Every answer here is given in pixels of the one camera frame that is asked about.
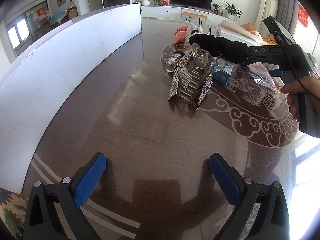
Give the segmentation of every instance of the plastic bottle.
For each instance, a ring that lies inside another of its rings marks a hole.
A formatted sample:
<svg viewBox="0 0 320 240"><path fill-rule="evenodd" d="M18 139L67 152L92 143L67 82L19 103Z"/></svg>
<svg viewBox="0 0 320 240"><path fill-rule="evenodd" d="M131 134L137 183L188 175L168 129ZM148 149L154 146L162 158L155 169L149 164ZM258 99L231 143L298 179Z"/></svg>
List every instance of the plastic bottle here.
<svg viewBox="0 0 320 240"><path fill-rule="evenodd" d="M76 4L73 0L70 0L70 9L73 8L73 7L76 7Z"/></svg>

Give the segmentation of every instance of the rhinestone fabric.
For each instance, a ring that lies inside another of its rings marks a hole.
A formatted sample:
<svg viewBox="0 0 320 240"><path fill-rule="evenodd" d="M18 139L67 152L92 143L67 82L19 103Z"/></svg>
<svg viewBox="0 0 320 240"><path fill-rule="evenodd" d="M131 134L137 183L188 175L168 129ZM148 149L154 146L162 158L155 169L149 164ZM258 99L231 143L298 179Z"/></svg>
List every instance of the rhinestone fabric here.
<svg viewBox="0 0 320 240"><path fill-rule="evenodd" d="M186 65L188 64L191 55L192 51L190 50L185 55L183 55L183 57L176 64L175 70L173 72L172 85L168 99L170 99L178 93L178 83L180 79L182 82L182 87L184 89L187 89L188 84L192 79L192 74L186 69Z"/></svg>
<svg viewBox="0 0 320 240"><path fill-rule="evenodd" d="M199 101L198 101L198 107L197 110L202 102L202 100L204 99L204 97L207 95L207 93L209 92L209 89L212 87L213 82L212 82L212 73L207 77L204 86L201 88L201 95L199 97Z"/></svg>

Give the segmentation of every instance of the black foam cover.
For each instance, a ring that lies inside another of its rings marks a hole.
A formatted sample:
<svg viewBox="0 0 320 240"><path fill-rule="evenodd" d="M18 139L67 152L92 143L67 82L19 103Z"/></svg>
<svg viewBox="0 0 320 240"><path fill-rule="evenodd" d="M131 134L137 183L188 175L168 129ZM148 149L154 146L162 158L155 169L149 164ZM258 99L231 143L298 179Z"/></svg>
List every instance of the black foam cover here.
<svg viewBox="0 0 320 240"><path fill-rule="evenodd" d="M212 57L222 57L234 64L239 64L248 58L247 44L239 41L229 41L223 37L207 34L195 34L189 38L189 43L197 43L201 49L210 53Z"/></svg>

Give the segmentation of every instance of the white vase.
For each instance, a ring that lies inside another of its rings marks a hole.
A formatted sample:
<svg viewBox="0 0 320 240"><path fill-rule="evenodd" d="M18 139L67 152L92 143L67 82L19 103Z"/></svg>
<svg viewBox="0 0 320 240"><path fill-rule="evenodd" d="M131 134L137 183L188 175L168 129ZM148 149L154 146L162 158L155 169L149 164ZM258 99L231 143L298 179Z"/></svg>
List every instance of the white vase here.
<svg viewBox="0 0 320 240"><path fill-rule="evenodd" d="M143 6L148 6L148 5L150 5L150 1L149 0L142 0L141 4Z"/></svg>
<svg viewBox="0 0 320 240"><path fill-rule="evenodd" d="M235 20L236 16L234 14L228 13L227 18L230 20Z"/></svg>

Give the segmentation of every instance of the wooden table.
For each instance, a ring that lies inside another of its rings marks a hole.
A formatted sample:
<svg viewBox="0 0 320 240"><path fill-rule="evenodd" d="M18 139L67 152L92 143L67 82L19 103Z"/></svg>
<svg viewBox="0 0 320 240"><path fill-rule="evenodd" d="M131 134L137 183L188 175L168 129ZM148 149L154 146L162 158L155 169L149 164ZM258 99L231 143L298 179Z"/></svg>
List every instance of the wooden table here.
<svg viewBox="0 0 320 240"><path fill-rule="evenodd" d="M81 82L42 136L23 194L36 180L72 176L102 152L107 169L83 208L103 240L212 240L233 209L208 166L219 152L256 183L279 181L290 229L303 234L319 209L320 143L297 133L284 95L238 65L228 86L214 82L198 111L169 104L170 76L160 61L188 46L171 43L181 26L142 21L143 32Z"/></svg>
<svg viewBox="0 0 320 240"><path fill-rule="evenodd" d="M202 20L205 19L207 20L208 17L205 15L201 15L201 14L196 14L196 13L188 13L188 12L183 12L181 15L186 15L186 22L190 22L191 17L196 17L199 18L199 24L202 25Z"/></svg>

